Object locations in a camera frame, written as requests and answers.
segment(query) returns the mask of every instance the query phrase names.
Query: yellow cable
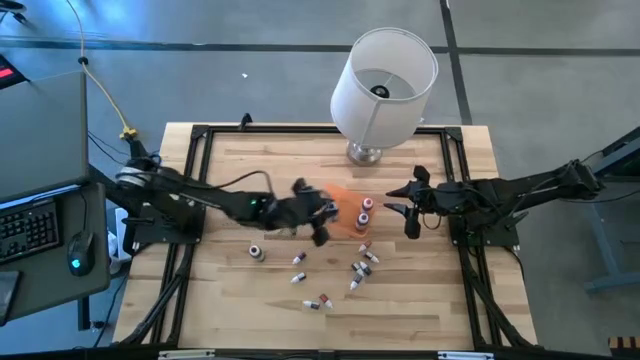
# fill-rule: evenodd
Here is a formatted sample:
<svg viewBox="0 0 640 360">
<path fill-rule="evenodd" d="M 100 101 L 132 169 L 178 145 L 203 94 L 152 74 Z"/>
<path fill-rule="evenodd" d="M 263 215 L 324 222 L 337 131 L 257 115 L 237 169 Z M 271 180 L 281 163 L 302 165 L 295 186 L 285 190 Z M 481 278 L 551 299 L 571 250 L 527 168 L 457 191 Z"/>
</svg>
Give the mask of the yellow cable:
<svg viewBox="0 0 640 360">
<path fill-rule="evenodd" d="M 67 1 L 67 4 L 69 4 L 69 7 L 71 8 L 71 10 L 73 11 L 73 14 L 76 16 L 76 20 L 78 20 L 78 27 L 80 28 L 80 56 L 81 57 L 85 57 L 84 56 L 84 30 L 82 29 L 82 22 L 80 21 L 80 16 L 78 16 L 78 12 L 73 7 L 71 2 L 69 0 L 66 0 L 66 1 Z M 84 71 L 85 74 L 87 74 L 87 76 L 89 76 L 91 78 L 91 80 L 93 80 L 93 82 L 96 85 L 98 85 L 100 90 L 102 90 L 104 95 L 107 97 L 107 100 L 109 100 L 109 102 L 111 103 L 111 106 L 113 106 L 113 109 L 118 114 L 118 117 L 120 118 L 120 121 L 122 122 L 122 126 L 123 126 L 122 134 L 120 134 L 120 138 L 121 139 L 124 138 L 125 134 L 129 134 L 131 136 L 136 136 L 138 134 L 138 131 L 136 129 L 130 127 L 127 124 L 127 121 L 124 119 L 124 116 L 122 115 L 122 112 L 120 111 L 120 108 L 118 107 L 118 105 L 116 105 L 116 102 L 113 101 L 113 98 L 111 97 L 111 95 L 109 94 L 107 89 L 105 89 L 104 86 L 102 86 L 100 81 L 98 81 L 98 79 L 96 79 L 96 77 L 91 73 L 91 71 L 89 71 L 89 69 L 87 68 L 87 65 L 84 64 L 84 63 L 82 64 L 82 70 Z"/>
</svg>

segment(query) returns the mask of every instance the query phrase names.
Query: orange object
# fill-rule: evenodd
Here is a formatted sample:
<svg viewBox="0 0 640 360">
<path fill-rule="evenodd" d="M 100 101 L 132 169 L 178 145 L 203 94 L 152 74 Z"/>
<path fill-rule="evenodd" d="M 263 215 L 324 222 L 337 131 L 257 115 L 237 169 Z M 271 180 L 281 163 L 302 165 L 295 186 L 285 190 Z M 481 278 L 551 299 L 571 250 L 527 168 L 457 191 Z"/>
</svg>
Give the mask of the orange object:
<svg viewBox="0 0 640 360">
<path fill-rule="evenodd" d="M 347 190 L 338 185 L 329 184 L 326 186 L 327 192 L 338 205 L 338 221 L 327 224 L 330 230 L 341 231 L 349 236 L 363 238 L 369 232 L 371 220 L 376 212 L 375 206 L 367 212 L 369 215 L 369 226 L 362 231 L 356 230 L 356 221 L 362 213 L 362 201 L 367 196 Z"/>
</svg>

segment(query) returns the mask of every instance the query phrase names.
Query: lamp base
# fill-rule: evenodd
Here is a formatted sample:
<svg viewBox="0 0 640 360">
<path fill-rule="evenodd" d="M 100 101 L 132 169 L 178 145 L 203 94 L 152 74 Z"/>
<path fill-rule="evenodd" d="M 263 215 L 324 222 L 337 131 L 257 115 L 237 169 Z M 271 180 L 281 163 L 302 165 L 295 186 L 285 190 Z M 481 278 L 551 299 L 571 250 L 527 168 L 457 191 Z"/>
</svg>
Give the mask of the lamp base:
<svg viewBox="0 0 640 360">
<path fill-rule="evenodd" d="M 347 143 L 347 158 L 358 166 L 372 166 L 382 157 L 382 150 L 375 148 L 363 148 L 349 141 Z"/>
</svg>

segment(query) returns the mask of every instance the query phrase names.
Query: desk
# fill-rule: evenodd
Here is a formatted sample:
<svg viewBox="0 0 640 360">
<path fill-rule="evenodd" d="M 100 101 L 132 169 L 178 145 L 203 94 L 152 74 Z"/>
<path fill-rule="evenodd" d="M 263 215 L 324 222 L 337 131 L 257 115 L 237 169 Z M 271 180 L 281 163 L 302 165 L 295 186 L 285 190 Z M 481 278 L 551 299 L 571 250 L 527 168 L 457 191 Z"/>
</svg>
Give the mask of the desk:
<svg viewBox="0 0 640 360">
<path fill-rule="evenodd" d="M 57 195 L 58 226 L 63 244 L 0 266 L 0 271 L 22 272 L 9 320 L 88 297 L 109 287 L 104 186 L 90 184 L 80 191 L 87 200 L 87 230 L 95 233 L 93 269 L 81 277 L 73 276 L 69 271 L 67 246 L 71 237 L 82 230 L 84 201 L 78 190 Z"/>
<path fill-rule="evenodd" d="M 164 165 L 184 169 L 193 124 L 167 124 L 160 155 Z M 462 127 L 472 178 L 498 175 L 487 127 Z M 368 239 L 380 258 L 373 275 L 355 291 L 350 264 L 362 259 L 359 240 L 332 233 L 323 247 L 313 248 L 308 227 L 288 239 L 246 229 L 215 209 L 207 210 L 202 242 L 196 248 L 186 299 L 180 347 L 265 349 L 431 350 L 470 349 L 469 321 L 457 250 L 450 244 L 446 221 L 436 231 L 422 230 L 409 240 L 400 215 L 381 207 L 384 193 L 406 184 L 413 166 L 422 164 L 432 184 L 444 181 L 444 165 L 437 138 L 415 136 L 385 151 L 371 168 L 352 165 L 340 134 L 217 134 L 207 181 L 219 184 L 252 170 L 267 171 L 279 197 L 290 196 L 291 185 L 304 177 L 322 188 L 333 183 L 370 195 L 380 206 Z M 197 151 L 198 174 L 203 146 Z M 266 189 L 255 176 L 232 189 Z M 427 216 L 435 224 L 437 218 Z M 247 253 L 250 244 L 266 250 L 257 263 Z M 300 252 L 307 258 L 291 265 Z M 153 245 L 133 261 L 114 341 L 126 337 L 155 301 L 167 251 Z M 510 321 L 535 343 L 524 284 L 515 259 L 501 248 L 487 248 L 493 292 Z M 289 280 L 304 271 L 297 285 Z M 325 293 L 333 310 L 304 308 L 302 300 Z M 171 324 L 173 305 L 165 319 Z M 483 334 L 489 338 L 481 309 Z"/>
</svg>

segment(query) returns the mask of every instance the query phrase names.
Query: black cable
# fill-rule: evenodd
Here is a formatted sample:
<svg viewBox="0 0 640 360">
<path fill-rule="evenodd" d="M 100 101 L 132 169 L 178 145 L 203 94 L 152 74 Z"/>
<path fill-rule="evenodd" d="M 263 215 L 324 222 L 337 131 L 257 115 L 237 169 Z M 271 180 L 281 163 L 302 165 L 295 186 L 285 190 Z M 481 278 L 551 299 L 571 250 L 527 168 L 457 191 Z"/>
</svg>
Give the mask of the black cable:
<svg viewBox="0 0 640 360">
<path fill-rule="evenodd" d="M 118 286 L 115 293 L 113 294 L 113 299 L 111 300 L 111 306 L 109 306 L 109 311 L 107 311 L 107 318 L 104 319 L 104 325 L 102 326 L 102 329 L 100 329 L 100 334 L 98 335 L 96 342 L 93 344 L 93 347 L 98 347 L 98 344 L 100 343 L 100 339 L 102 339 L 102 335 L 104 335 L 104 329 L 107 328 L 107 323 L 109 322 L 111 311 L 113 311 L 113 306 L 116 303 L 116 298 L 118 297 L 118 293 L 120 292 L 120 289 L 122 289 L 122 286 L 124 285 L 125 282 L 127 282 L 127 275 L 124 275 L 122 277 L 122 282 L 120 282 L 120 285 Z"/>
<path fill-rule="evenodd" d="M 511 211 L 509 212 L 509 214 L 507 214 L 507 216 L 503 217 L 502 219 L 507 219 L 510 218 L 516 211 L 518 211 L 518 207 L 520 207 L 520 205 L 522 205 L 522 203 L 524 202 L 524 200 L 529 197 L 529 195 L 533 194 L 536 190 L 538 190 L 539 188 L 541 188 L 543 185 L 546 185 L 547 183 L 550 183 L 554 180 L 560 179 L 563 176 L 565 176 L 568 172 L 569 172 L 570 167 L 567 166 L 567 168 L 562 172 L 562 174 L 560 174 L 560 176 L 558 176 L 557 178 L 549 178 L 546 180 L 543 180 L 541 182 L 538 183 L 538 185 L 534 186 L 531 188 L 531 190 L 529 190 L 526 194 L 522 195 L 522 197 L 520 198 L 520 200 L 518 200 L 518 202 L 516 202 L 516 204 L 513 206 L 513 208 L 511 209 Z"/>
<path fill-rule="evenodd" d="M 323 198 L 325 200 L 331 199 L 331 194 L 329 194 L 327 192 L 327 190 L 323 190 L 323 189 L 308 189 L 308 190 L 300 190 L 298 191 L 298 194 L 313 194 L 313 193 L 320 193 L 320 196 L 326 196 L 326 198 Z"/>
<path fill-rule="evenodd" d="M 480 191 L 478 191 L 478 190 L 476 190 L 474 188 L 471 188 L 471 187 L 465 187 L 464 189 L 465 189 L 465 191 L 471 191 L 474 194 L 480 195 L 480 197 L 482 197 L 484 199 L 484 201 L 486 201 L 487 203 L 489 203 L 489 205 L 491 205 L 491 207 L 498 213 L 498 215 L 502 216 L 502 212 L 500 211 L 498 206 L 496 204 L 494 204 L 485 194 L 483 194 Z"/>
<path fill-rule="evenodd" d="M 114 162 L 116 162 L 116 163 L 118 163 L 118 164 L 120 164 L 120 165 L 122 165 L 122 166 L 125 166 L 125 164 L 124 164 L 123 162 L 120 162 L 120 161 L 116 160 L 113 156 L 111 156 L 111 154 L 109 154 L 108 152 L 106 152 L 106 151 L 102 148 L 102 146 L 98 145 L 98 143 L 97 143 L 97 142 L 96 142 L 96 141 L 95 141 L 91 136 L 87 136 L 87 137 L 89 138 L 89 140 L 91 140 L 91 141 L 95 144 L 95 146 L 97 146 L 97 147 L 98 147 L 98 149 L 100 149 L 100 151 L 102 151 L 105 155 L 107 155 L 107 156 L 109 157 L 109 159 L 113 160 Z"/>
<path fill-rule="evenodd" d="M 85 199 L 84 194 L 82 193 L 82 189 L 78 189 L 78 192 L 80 193 L 80 197 L 84 202 L 84 215 L 82 220 L 82 232 L 84 232 L 85 230 L 87 230 L 87 199 Z"/>
<path fill-rule="evenodd" d="M 269 188 L 269 192 L 273 194 L 273 186 L 271 185 L 271 177 L 269 176 L 269 174 L 267 174 L 267 172 L 265 172 L 263 170 L 256 170 L 256 171 L 252 171 L 252 172 L 246 173 L 246 174 L 244 174 L 244 175 L 242 175 L 242 176 L 240 176 L 240 177 L 238 177 L 238 178 L 236 178 L 234 180 L 231 180 L 231 181 L 229 181 L 227 183 L 224 183 L 222 185 L 215 185 L 215 186 L 213 186 L 213 188 L 214 189 L 222 189 L 222 188 L 225 188 L 227 186 L 233 185 L 233 184 L 237 183 L 240 180 L 246 179 L 249 176 L 256 175 L 256 174 L 263 174 L 264 175 L 265 179 L 267 180 L 267 187 Z"/>
<path fill-rule="evenodd" d="M 440 227 L 441 223 L 442 223 L 442 216 L 438 216 L 438 223 L 436 224 L 436 226 L 430 227 L 429 225 L 427 225 L 427 222 L 424 221 L 424 214 L 422 214 L 422 225 L 424 225 L 429 230 L 436 230 L 437 228 Z"/>
<path fill-rule="evenodd" d="M 622 200 L 626 197 L 629 197 L 631 195 L 635 195 L 637 193 L 640 193 L 640 189 L 632 191 L 626 195 L 622 195 L 622 196 L 618 196 L 612 199 L 605 199 L 605 200 L 585 200 L 585 201 L 581 201 L 581 200 L 565 200 L 565 199 L 559 199 L 560 201 L 564 201 L 564 202 L 571 202 L 571 203 L 576 203 L 576 204 L 599 204 L 599 203 L 604 203 L 604 202 L 613 202 L 613 201 L 618 201 L 618 200 Z"/>
<path fill-rule="evenodd" d="M 486 195 L 484 195 L 483 193 L 481 193 L 480 191 L 472 188 L 472 187 L 463 187 L 462 190 L 464 191 L 471 191 L 474 194 L 478 194 L 480 195 L 480 197 L 482 197 L 487 203 L 489 203 L 489 205 L 491 205 L 491 207 L 499 214 L 502 215 L 500 212 L 500 209 L 498 208 L 498 206 L 496 204 L 494 204 Z M 447 191 L 447 190 L 440 190 L 440 189 L 436 189 L 436 188 L 425 188 L 425 189 L 420 189 L 418 191 L 416 191 L 415 193 L 419 193 L 422 191 L 431 191 L 431 192 L 440 192 L 440 193 L 444 193 L 444 194 L 457 194 L 460 192 L 460 190 L 454 190 L 454 191 Z"/>
<path fill-rule="evenodd" d="M 518 256 L 518 254 L 516 254 L 516 252 L 513 251 L 513 249 L 508 246 L 503 246 L 503 248 L 507 250 L 507 252 L 511 253 L 511 255 L 513 255 L 513 257 L 516 259 L 516 261 L 518 262 L 518 265 L 520 265 L 520 274 L 522 274 L 522 281 L 525 281 L 524 266 L 522 266 L 522 260 L 520 260 L 520 256 Z"/>
<path fill-rule="evenodd" d="M 162 156 L 160 156 L 160 154 L 158 154 L 156 152 L 152 152 L 151 155 L 149 155 L 149 159 L 151 159 L 152 161 L 153 161 L 153 159 L 158 159 L 156 164 L 158 166 L 162 165 Z"/>
<path fill-rule="evenodd" d="M 117 152 L 118 154 L 124 155 L 126 157 L 129 157 L 129 154 L 124 152 L 124 151 L 120 151 L 118 149 L 116 149 L 115 147 L 113 147 L 111 144 L 107 143 L 106 141 L 100 139 L 98 136 L 96 136 L 96 134 L 92 133 L 91 130 L 87 130 L 87 132 L 89 133 L 89 136 L 93 136 L 96 140 L 100 141 L 102 144 L 104 144 L 106 147 L 110 148 L 111 150 Z"/>
<path fill-rule="evenodd" d="M 252 172 L 246 173 L 246 174 L 244 174 L 244 175 L 242 175 L 242 176 L 240 176 L 240 177 L 238 177 L 238 178 L 236 178 L 234 180 L 231 180 L 231 181 L 229 181 L 227 183 L 224 183 L 224 184 L 221 184 L 221 185 L 211 185 L 211 186 L 210 185 L 198 185 L 198 184 L 193 184 L 193 183 L 181 182 L 179 180 L 170 178 L 170 177 L 168 177 L 166 175 L 163 175 L 163 174 L 160 174 L 160 173 L 155 173 L 155 172 L 149 172 L 149 171 L 141 171 L 141 172 L 137 172 L 137 173 L 120 172 L 120 173 L 117 173 L 115 175 L 115 177 L 117 179 L 117 178 L 120 178 L 120 177 L 123 177 L 123 176 L 132 176 L 134 174 L 138 175 L 138 176 L 141 176 L 141 175 L 159 176 L 159 177 L 164 178 L 165 180 L 181 183 L 182 185 L 184 185 L 186 187 L 190 187 L 190 188 L 194 188 L 194 189 L 203 189 L 203 190 L 222 189 L 224 187 L 233 185 L 233 184 L 235 184 L 235 183 L 237 183 L 237 182 L 239 182 L 241 180 L 244 180 L 244 179 L 248 178 L 249 176 L 256 175 L 256 174 L 263 174 L 265 179 L 267 180 L 267 187 L 269 188 L 269 193 L 271 193 L 271 194 L 274 193 L 273 192 L 273 186 L 271 185 L 271 177 L 269 176 L 269 174 L 267 172 L 265 172 L 263 170 L 252 171 Z"/>
</svg>

